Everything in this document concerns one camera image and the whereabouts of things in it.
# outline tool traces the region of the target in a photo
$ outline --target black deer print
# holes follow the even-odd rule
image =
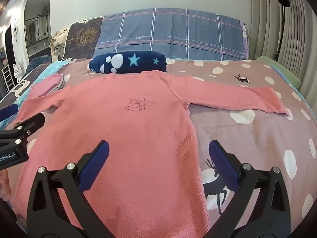
[[[237,75],[235,76],[235,78],[237,78],[238,81],[240,81],[240,82],[246,82],[246,83],[252,84],[246,77],[241,77],[240,74],[237,74]]]
[[[217,179],[215,181],[212,181],[210,183],[203,184],[203,190],[205,192],[205,198],[207,199],[208,195],[217,195],[217,206],[218,206],[218,212],[219,215],[221,215],[221,209],[220,209],[220,193],[223,193],[223,200],[221,202],[221,205],[223,205],[224,201],[226,200],[227,191],[224,190],[226,184],[219,174],[217,168],[215,167],[215,164],[212,162],[210,163],[209,159],[207,159],[206,162],[207,166],[215,170],[215,177]]]

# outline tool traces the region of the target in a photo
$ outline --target screw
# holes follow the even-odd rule
[[[276,174],[279,174],[280,173],[280,169],[276,166],[273,167],[273,172],[276,173]]]
[[[39,167],[39,169],[37,171],[41,174],[45,171],[45,167],[41,166],[41,167]]]
[[[251,165],[248,163],[243,164],[243,169],[245,170],[251,170]]]
[[[68,170],[73,170],[73,169],[75,168],[75,164],[74,164],[74,163],[69,163],[69,164],[66,166],[66,168],[67,168]]]

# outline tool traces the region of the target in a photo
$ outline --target star print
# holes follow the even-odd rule
[[[135,54],[133,57],[128,57],[130,59],[130,66],[135,64],[136,66],[138,66],[137,64],[137,60],[139,60],[141,57],[135,57]]]

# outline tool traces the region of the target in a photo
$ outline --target mirror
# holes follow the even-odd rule
[[[47,17],[38,17],[24,22],[26,46],[48,38]]]

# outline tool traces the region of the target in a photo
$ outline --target blue gripper pad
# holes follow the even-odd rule
[[[106,162],[109,156],[108,142],[103,141],[92,153],[92,157],[88,160],[78,177],[78,189],[81,192],[91,188],[102,166]]]
[[[216,140],[209,144],[209,155],[228,189],[236,193],[239,190],[239,174],[227,159],[224,149],[221,146],[219,147]]]
[[[0,110],[0,121],[3,121],[18,112],[19,108],[17,104],[12,104]]]

